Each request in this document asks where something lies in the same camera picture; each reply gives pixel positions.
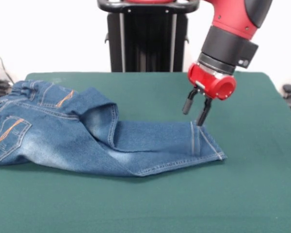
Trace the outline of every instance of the black stand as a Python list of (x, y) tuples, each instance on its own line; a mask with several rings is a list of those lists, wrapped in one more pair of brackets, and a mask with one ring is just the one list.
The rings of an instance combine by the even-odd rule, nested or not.
[(112, 72), (182, 72), (188, 20), (199, 0), (187, 4), (132, 4), (98, 0), (108, 15)]

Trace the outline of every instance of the red robot arm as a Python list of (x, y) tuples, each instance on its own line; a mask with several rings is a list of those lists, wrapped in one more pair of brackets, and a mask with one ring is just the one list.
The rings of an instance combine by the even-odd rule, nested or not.
[(201, 53), (188, 72), (194, 86), (183, 107), (188, 114), (197, 93), (206, 97), (205, 107), (197, 119), (201, 126), (215, 98), (226, 100), (234, 92), (236, 66), (247, 68), (258, 45), (250, 40), (262, 26), (272, 0), (205, 0), (214, 7), (212, 25)]

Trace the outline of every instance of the blue denim jeans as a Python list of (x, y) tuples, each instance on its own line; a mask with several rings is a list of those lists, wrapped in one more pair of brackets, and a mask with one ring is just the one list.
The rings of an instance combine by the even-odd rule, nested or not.
[(226, 158), (195, 122), (119, 121), (94, 88), (78, 93), (20, 81), (0, 98), (0, 166), (42, 166), (107, 176), (148, 176)]

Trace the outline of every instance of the green tablecloth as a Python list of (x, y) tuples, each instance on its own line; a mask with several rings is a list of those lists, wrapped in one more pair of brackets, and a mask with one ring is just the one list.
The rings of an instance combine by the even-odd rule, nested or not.
[[(225, 162), (133, 179), (0, 167), (0, 233), (291, 233), (291, 110), (266, 75), (236, 78), (236, 92), (214, 101), (206, 121)], [(189, 121), (203, 103), (196, 96), (182, 114), (192, 87), (179, 73), (27, 79), (94, 86), (118, 103), (121, 119)]]

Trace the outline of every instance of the orange stitching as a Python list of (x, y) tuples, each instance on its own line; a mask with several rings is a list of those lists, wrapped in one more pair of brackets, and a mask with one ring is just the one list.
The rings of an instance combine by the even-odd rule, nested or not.
[(23, 122), (24, 121), (24, 119), (19, 119), (19, 120), (17, 120), (17, 122), (15, 122), (14, 123), (14, 125), (12, 125), (7, 131), (5, 131), (4, 132), (4, 134), (2, 134), (2, 136), (0, 137), (0, 142), (2, 141), (2, 140), (4, 140), (6, 137), (7, 137), (7, 135), (9, 134), (9, 132), (16, 126), (16, 125), (18, 125), (19, 123), (21, 123), (21, 122)]
[(58, 104), (56, 105), (56, 107), (58, 107), (58, 108), (61, 107), (63, 102), (65, 102), (68, 99), (71, 99), (72, 96), (73, 96), (73, 90), (65, 98), (63, 98), (61, 101), (59, 101)]

